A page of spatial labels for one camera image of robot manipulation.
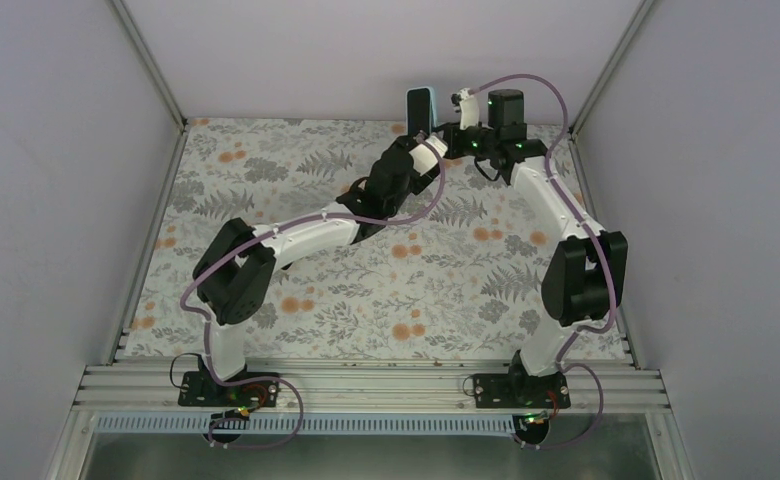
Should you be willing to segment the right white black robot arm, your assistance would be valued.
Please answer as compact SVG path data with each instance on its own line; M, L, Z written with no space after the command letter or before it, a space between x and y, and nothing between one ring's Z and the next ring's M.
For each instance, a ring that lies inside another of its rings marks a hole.
M488 163L494 179L518 191L538 212L544 233L556 242L540 285L548 319L514 354L504 374L475 374L473 396L484 409L545 408L570 405L562 361L581 334L613 327L620 305L628 243L576 204L555 171L551 148L528 136L524 95L516 89L488 94L488 119L479 119L471 89L451 97L460 115L441 126L450 159L470 156Z

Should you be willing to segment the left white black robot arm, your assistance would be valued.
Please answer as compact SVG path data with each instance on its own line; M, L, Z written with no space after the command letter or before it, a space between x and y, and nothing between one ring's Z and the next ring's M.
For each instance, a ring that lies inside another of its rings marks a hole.
M445 186L448 147L432 134L400 136L372 165L368 176L320 210L282 223L249 226L226 222L195 266L180 306L204 319L204 390L221 405L244 391L243 336L237 328L263 306L272 275L304 257L359 243L389 226L426 217L439 199L408 217L409 196L432 182Z

